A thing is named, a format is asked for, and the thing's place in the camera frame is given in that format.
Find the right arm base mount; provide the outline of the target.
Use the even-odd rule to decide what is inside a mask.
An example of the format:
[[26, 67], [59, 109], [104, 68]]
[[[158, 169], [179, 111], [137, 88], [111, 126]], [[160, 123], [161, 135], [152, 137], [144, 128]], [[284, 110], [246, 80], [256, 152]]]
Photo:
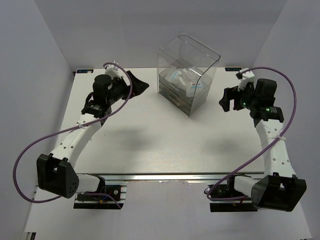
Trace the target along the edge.
[[227, 183], [220, 184], [209, 195], [209, 207], [211, 213], [241, 213], [257, 212], [249, 197], [241, 192], [232, 190]]

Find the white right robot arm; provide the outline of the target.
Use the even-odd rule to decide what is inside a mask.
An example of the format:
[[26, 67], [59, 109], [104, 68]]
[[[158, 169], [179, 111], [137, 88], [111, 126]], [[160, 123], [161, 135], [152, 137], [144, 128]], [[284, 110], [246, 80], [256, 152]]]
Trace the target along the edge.
[[249, 81], [245, 87], [224, 89], [219, 101], [225, 112], [234, 102], [234, 110], [249, 110], [259, 136], [264, 160], [264, 174], [260, 180], [236, 174], [229, 178], [226, 195], [236, 200], [245, 195], [255, 208], [291, 212], [307, 189], [304, 179], [297, 177], [281, 133], [284, 130], [282, 109], [274, 105], [277, 83], [260, 78], [257, 83]]

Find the clear packet blue label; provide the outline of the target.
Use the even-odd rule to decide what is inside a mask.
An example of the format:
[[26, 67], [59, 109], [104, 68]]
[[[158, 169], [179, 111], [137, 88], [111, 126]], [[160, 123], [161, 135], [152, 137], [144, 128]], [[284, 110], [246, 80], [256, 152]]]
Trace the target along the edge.
[[193, 98], [196, 94], [196, 89], [201, 90], [203, 88], [200, 80], [201, 76], [202, 72], [194, 66], [187, 68], [171, 67], [164, 79], [181, 91], [185, 91], [185, 95], [188, 98]]

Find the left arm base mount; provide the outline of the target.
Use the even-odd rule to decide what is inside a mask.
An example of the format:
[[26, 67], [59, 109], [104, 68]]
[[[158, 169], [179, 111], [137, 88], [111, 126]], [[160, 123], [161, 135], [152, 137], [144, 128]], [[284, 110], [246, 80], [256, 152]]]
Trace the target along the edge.
[[75, 195], [74, 209], [82, 210], [121, 210], [127, 194], [127, 183], [107, 180], [95, 192], [82, 192]]

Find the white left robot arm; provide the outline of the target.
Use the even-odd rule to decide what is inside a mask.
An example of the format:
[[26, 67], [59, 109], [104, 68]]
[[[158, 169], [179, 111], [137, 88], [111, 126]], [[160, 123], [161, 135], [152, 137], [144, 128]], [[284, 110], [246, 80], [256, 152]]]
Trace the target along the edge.
[[126, 74], [131, 80], [130, 85], [114, 70], [94, 78], [92, 92], [85, 99], [76, 129], [70, 131], [49, 154], [41, 154], [36, 161], [40, 189], [67, 199], [86, 192], [96, 200], [105, 196], [102, 177], [77, 174], [74, 167], [87, 143], [106, 122], [106, 116], [112, 113], [112, 105], [118, 100], [139, 96], [149, 87], [130, 71]]

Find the clear acrylic makeup organizer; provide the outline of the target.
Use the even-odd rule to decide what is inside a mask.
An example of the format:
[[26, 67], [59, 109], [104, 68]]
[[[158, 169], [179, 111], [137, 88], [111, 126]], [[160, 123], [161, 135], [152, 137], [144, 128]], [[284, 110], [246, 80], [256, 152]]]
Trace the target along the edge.
[[157, 52], [157, 92], [190, 117], [209, 95], [221, 54], [187, 34]]

